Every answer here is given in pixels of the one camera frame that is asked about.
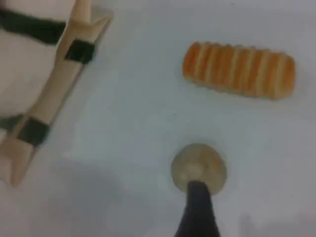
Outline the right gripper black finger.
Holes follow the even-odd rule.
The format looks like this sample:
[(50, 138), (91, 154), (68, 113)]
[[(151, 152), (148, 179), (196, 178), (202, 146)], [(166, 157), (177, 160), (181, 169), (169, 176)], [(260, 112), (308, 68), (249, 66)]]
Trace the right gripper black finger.
[(186, 207), (176, 237), (219, 237), (210, 192), (204, 182), (190, 181)]

